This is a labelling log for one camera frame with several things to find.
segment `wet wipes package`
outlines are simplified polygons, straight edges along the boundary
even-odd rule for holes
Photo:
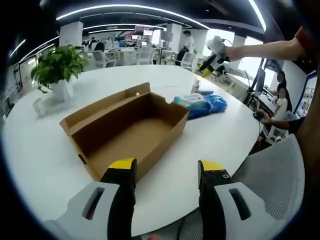
[[[227,101],[221,96],[211,94],[191,93],[189,95],[176,96],[173,102],[189,109],[188,119],[221,113],[228,107]]]

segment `white flower pot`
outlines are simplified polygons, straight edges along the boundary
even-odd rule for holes
[[[72,85],[65,79],[58,81],[58,83],[50,84],[52,88],[53,97],[59,101],[68,101],[74,95],[74,90]]]

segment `potted plant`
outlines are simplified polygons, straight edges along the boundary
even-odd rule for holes
[[[67,101],[73,95],[69,80],[72,75],[78,78],[83,66],[89,64],[89,56],[80,51],[80,46],[59,46],[44,56],[31,70],[31,78],[37,82],[38,89],[44,94],[42,86],[52,90],[58,101]]]

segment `cardboard box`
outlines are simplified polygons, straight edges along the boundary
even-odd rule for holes
[[[94,102],[60,123],[86,170],[100,181],[117,160],[137,159],[137,180],[184,130],[189,110],[144,83]]]

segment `ceiling light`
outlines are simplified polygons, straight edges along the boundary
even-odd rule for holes
[[[21,58],[19,63],[21,63],[26,57],[28,57],[30,54],[32,54],[35,50],[41,48],[43,45],[46,45],[47,43],[50,43],[51,41],[56,40],[58,38],[59,38],[59,36],[56,36],[55,38],[52,38],[49,41],[46,41],[45,43],[42,43],[40,46],[37,46],[35,49],[33,49],[31,52],[29,52],[27,55],[25,55],[23,58]]]
[[[21,45],[25,43],[25,41],[26,41],[26,40],[23,40],[22,42],[20,42],[20,44],[19,44],[18,46],[16,46],[16,48],[15,48],[15,49],[12,51],[12,53],[10,54],[10,58],[11,58],[11,56],[18,50],[18,48],[20,48]]]
[[[167,10],[164,10],[164,9],[160,9],[160,8],[156,8],[156,7],[151,7],[151,6],[143,6],[143,5],[134,5],[134,4],[109,4],[109,5],[98,5],[98,6],[91,6],[91,7],[86,7],[86,8],[82,8],[82,9],[78,9],[76,11],[72,11],[72,12],[69,12],[67,14],[64,14],[64,15],[61,15],[59,17],[56,18],[56,20],[60,20],[60,19],[63,19],[65,17],[68,17],[70,15],[73,15],[73,14],[77,14],[77,13],[80,13],[80,12],[84,12],[84,11],[88,11],[88,10],[92,10],[92,9],[102,9],[102,8],[112,8],[112,7],[125,7],[125,8],[140,8],[140,9],[149,9],[149,10],[154,10],[154,11],[158,11],[158,12],[162,12],[162,13],[166,13],[166,14],[170,14],[170,15],[174,15],[174,16],[177,16],[177,17],[180,17],[180,18],[183,18],[185,20],[188,20],[190,22],[193,22],[195,24],[198,24],[199,26],[203,27],[203,28],[206,28],[206,29],[210,29],[209,27],[207,27],[206,25],[196,21],[196,20],[193,20],[187,16],[183,16],[181,14],[178,14],[178,13],[175,13],[175,12],[172,12],[172,11],[167,11]]]
[[[111,32],[111,31],[134,31],[134,28],[115,28],[115,29],[106,29],[100,31],[91,31],[89,34],[101,33],[101,32]]]
[[[104,24],[104,25],[97,25],[97,26],[88,26],[88,27],[83,28],[82,30],[99,28],[99,27],[109,27],[109,26],[140,26],[140,27],[146,27],[146,28],[165,29],[165,27],[163,27],[163,26],[153,26],[153,25],[134,24],[134,23],[118,23],[118,24],[115,23],[115,24]]]
[[[42,48],[40,51],[38,51],[38,52],[36,53],[36,55],[39,54],[39,53],[41,53],[43,50],[46,50],[46,49],[52,47],[53,45],[55,45],[55,44],[52,43],[52,44],[50,44],[49,46],[46,46],[46,47]]]
[[[266,31],[267,25],[266,25],[266,23],[265,23],[264,18],[262,17],[262,14],[261,14],[261,12],[260,12],[257,4],[255,3],[254,0],[249,0],[249,3],[251,4],[253,10],[255,11],[255,14],[256,14],[257,17],[258,17],[258,19],[259,19],[259,21],[260,21],[260,23],[261,23],[261,25],[262,25],[263,30]]]

